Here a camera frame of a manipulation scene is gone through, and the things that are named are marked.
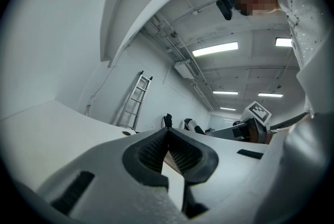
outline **black vent slot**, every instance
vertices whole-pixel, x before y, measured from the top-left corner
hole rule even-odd
[[[255,158],[255,159],[261,159],[261,157],[263,155],[261,152],[249,151],[249,150],[245,150],[245,149],[239,150],[237,152],[237,154],[245,155],[245,156],[252,157],[252,158]]]
[[[161,173],[163,159],[168,151],[168,144],[165,141],[166,135],[167,133],[157,137],[138,152],[139,161],[157,173]]]
[[[218,155],[212,148],[166,127],[129,146],[123,154],[123,165],[141,184],[168,188],[168,178],[161,175],[168,150],[186,185],[207,181],[218,165]]]
[[[80,175],[71,183],[61,197],[51,202],[51,206],[68,215],[74,205],[78,202],[81,195],[87,189],[94,175],[87,171],[80,172]]]
[[[123,154],[126,171],[143,185],[168,188],[168,178],[161,175],[168,151],[167,139],[168,129],[163,128],[129,146]]]

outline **cable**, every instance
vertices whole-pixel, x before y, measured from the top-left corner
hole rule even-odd
[[[113,66],[113,68],[111,68],[111,70],[109,71],[108,75],[106,76],[104,82],[102,83],[102,85],[99,87],[99,89],[95,92],[95,94],[92,96],[92,97],[95,97],[95,95],[99,92],[99,90],[102,88],[102,86],[104,85],[104,83],[106,82],[106,80],[108,79],[111,71],[116,67],[116,65]],[[84,115],[88,116],[89,115],[89,110],[90,110],[90,107],[91,107],[91,104],[88,104],[86,106],[86,110],[85,110],[85,113]]]
[[[293,56],[293,49],[292,49],[291,52],[290,52],[290,56],[289,56],[289,60],[288,60],[288,64],[287,64],[287,66],[285,67],[284,72],[283,72],[281,78],[278,80],[278,82],[277,82],[277,84],[276,84],[276,86],[275,86],[275,89],[277,89],[277,87],[280,85],[281,80],[282,80],[283,76],[285,75],[285,72],[288,70],[288,67],[289,67],[289,65],[290,65],[290,62],[291,62],[291,60],[292,60],[292,56]]]
[[[108,75],[106,76],[106,78],[105,78],[105,80],[104,80],[104,82],[102,83],[102,85],[99,87],[99,89],[95,92],[95,94],[93,95],[93,97],[95,97],[95,95],[96,95],[96,93],[98,93],[99,92],[99,90],[102,88],[102,86],[104,85],[104,83],[106,82],[106,80],[108,79],[108,77],[109,77],[109,75],[110,75],[110,73],[111,73],[111,71],[114,69],[116,67],[116,65],[113,67],[113,68],[111,68],[111,70],[110,70],[110,72],[108,73]]]

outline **blurred object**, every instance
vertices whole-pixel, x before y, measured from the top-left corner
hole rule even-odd
[[[249,118],[235,121],[232,127],[209,132],[207,136],[263,144],[267,138],[267,130],[255,118]]]
[[[193,131],[196,132],[198,134],[203,134],[205,135],[205,133],[203,132],[203,130],[200,128],[199,125],[197,125],[197,123],[195,122],[195,120],[190,119],[190,118],[186,118],[184,120],[184,129],[185,130],[189,130],[189,131]]]
[[[172,37],[172,38],[177,38],[177,33],[176,33],[176,31],[174,31],[174,32],[171,33],[171,37]]]
[[[163,120],[165,121],[165,127],[172,127],[172,116],[170,114],[164,116]]]
[[[292,126],[293,124],[297,123],[299,120],[301,120],[307,114],[308,113],[302,113],[302,114],[300,114],[300,115],[298,115],[294,118],[291,118],[291,119],[286,120],[284,122],[281,122],[279,124],[273,125],[273,126],[270,127],[270,130]]]
[[[209,128],[209,129],[205,130],[205,134],[207,134],[207,133],[209,133],[209,132],[211,132],[211,131],[215,131],[215,129],[213,129],[213,128]]]

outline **white wall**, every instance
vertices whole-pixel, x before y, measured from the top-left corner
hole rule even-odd
[[[198,100],[190,85],[191,81],[182,78],[173,67],[168,73],[170,65],[171,61],[158,47],[139,34],[111,70],[105,84],[96,95],[96,102],[91,107],[89,116],[115,124],[126,98],[137,81],[138,73],[144,70],[144,75],[153,76],[153,80],[141,109],[138,131],[160,128],[162,117],[167,113],[173,116],[173,127],[183,127],[185,118],[194,119],[199,126],[207,126],[209,113]]]
[[[229,112],[229,111],[214,111],[214,112],[210,112],[210,118],[209,118],[209,122],[208,122],[208,126],[207,128],[214,128],[214,129],[222,129],[222,128],[227,128],[232,126],[233,123],[228,123],[228,122],[234,122],[235,120],[240,120],[241,114],[239,113],[233,113],[233,112]]]
[[[104,3],[12,0],[0,30],[0,119],[54,98],[78,108],[100,65]]]
[[[0,148],[14,179],[36,190],[91,147],[129,131],[90,119],[53,100],[0,122]]]

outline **ladder rung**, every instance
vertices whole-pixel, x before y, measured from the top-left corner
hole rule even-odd
[[[136,100],[136,99],[134,99],[134,98],[131,98],[132,100],[134,100],[134,101],[136,101],[136,102],[139,102],[139,103],[141,103],[141,101],[138,101],[138,100]]]
[[[146,91],[146,90],[144,90],[144,88],[141,88],[141,87],[138,87],[138,86],[137,86],[137,88],[139,88],[139,89],[142,90],[142,91]]]
[[[130,113],[130,114],[133,114],[133,115],[138,115],[138,114],[136,114],[136,113],[131,113],[131,112],[126,111],[126,110],[125,110],[125,112]]]
[[[141,76],[142,77],[142,79],[145,79],[147,82],[149,82],[150,80],[147,78],[147,77],[145,77],[145,76]]]

